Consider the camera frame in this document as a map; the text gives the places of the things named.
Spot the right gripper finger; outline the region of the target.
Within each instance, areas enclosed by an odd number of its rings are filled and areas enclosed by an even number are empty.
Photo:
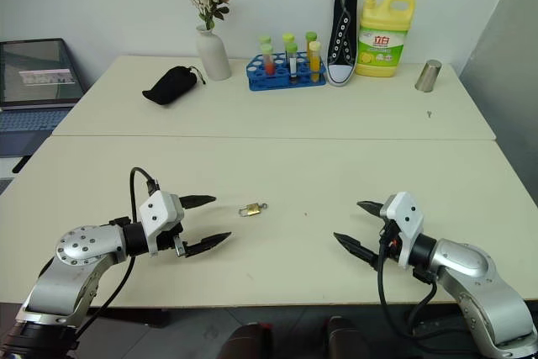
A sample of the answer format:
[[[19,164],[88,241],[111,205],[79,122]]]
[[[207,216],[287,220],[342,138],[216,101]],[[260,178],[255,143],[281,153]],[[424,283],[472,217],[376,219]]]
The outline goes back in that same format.
[[[346,251],[348,251],[354,257],[366,262],[375,271],[377,270],[379,261],[379,255],[377,253],[367,249],[359,240],[356,240],[349,235],[334,232],[333,236]]]
[[[383,208],[382,203],[365,200],[365,201],[358,201],[356,205],[362,208],[363,210],[367,211],[369,214],[377,218],[382,218],[382,208]]]

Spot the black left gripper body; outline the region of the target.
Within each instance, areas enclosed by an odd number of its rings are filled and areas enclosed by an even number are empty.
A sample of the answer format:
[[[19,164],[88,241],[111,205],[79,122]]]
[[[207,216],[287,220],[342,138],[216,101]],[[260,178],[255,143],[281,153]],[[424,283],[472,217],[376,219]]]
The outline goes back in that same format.
[[[156,237],[158,251],[173,249],[178,257],[186,255],[186,247],[180,234],[183,232],[181,224],[176,224],[170,230],[162,231]]]

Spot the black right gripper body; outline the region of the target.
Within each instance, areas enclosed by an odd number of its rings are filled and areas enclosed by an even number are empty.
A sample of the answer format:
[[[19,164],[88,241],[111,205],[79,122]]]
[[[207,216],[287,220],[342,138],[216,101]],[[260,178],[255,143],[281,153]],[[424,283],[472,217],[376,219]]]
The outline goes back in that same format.
[[[383,220],[384,226],[380,231],[379,256],[377,266],[381,267],[386,259],[398,262],[400,256],[400,228],[394,219],[390,219],[386,214],[386,209],[382,203],[378,203],[378,216]]]

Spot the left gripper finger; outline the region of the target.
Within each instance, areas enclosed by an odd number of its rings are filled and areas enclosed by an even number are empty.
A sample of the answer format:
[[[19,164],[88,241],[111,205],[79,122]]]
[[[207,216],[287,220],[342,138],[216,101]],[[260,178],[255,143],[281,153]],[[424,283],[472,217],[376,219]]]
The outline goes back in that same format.
[[[198,254],[201,254],[205,251],[209,251],[213,249],[215,246],[217,246],[218,244],[220,244],[221,242],[225,241],[231,235],[232,235],[231,232],[224,232],[224,233],[211,235],[211,236],[201,239],[198,243],[194,245],[189,245],[187,242],[184,242],[183,243],[184,251],[185,251],[184,256],[191,257],[191,256],[196,256]]]
[[[216,201],[216,197],[210,195],[187,195],[179,198],[181,206],[184,209],[194,209],[207,203]]]

